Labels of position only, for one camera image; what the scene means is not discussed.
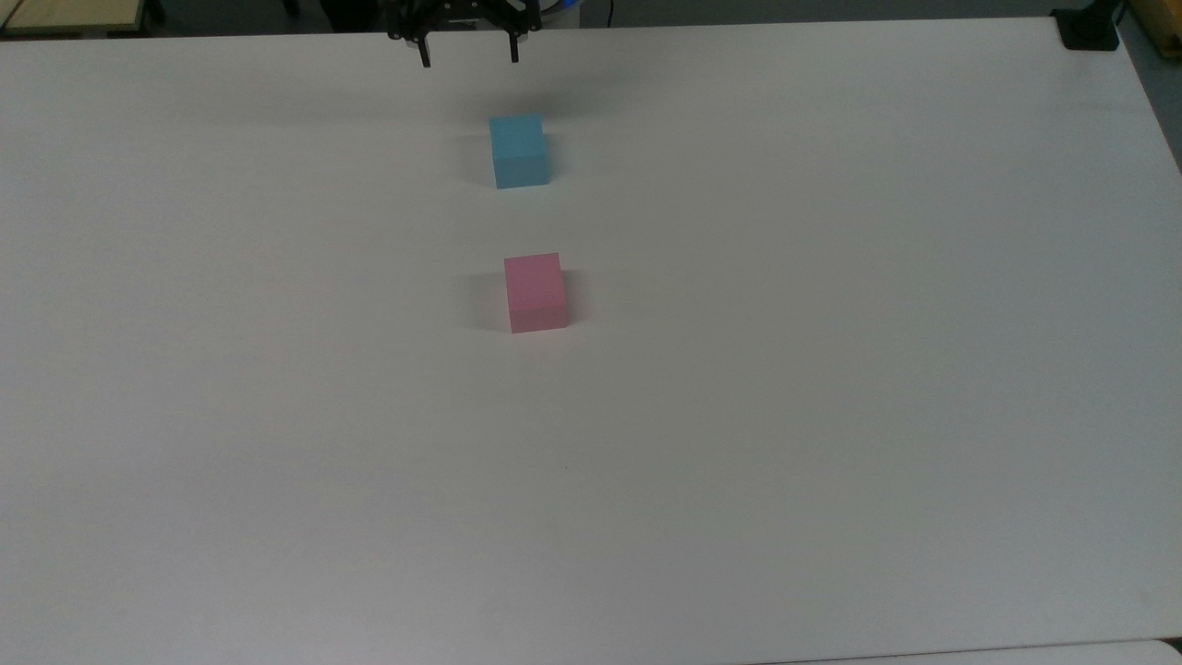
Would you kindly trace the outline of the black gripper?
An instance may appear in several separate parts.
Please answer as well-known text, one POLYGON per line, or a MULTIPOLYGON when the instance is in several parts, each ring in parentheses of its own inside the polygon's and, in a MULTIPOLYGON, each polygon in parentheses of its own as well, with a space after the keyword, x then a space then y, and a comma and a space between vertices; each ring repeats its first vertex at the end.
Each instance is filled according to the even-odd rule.
POLYGON ((511 61, 520 61, 521 37, 543 27, 539 1, 388 1, 387 34, 418 43, 418 59, 431 69, 428 35, 462 24, 487 24, 508 34, 511 61))

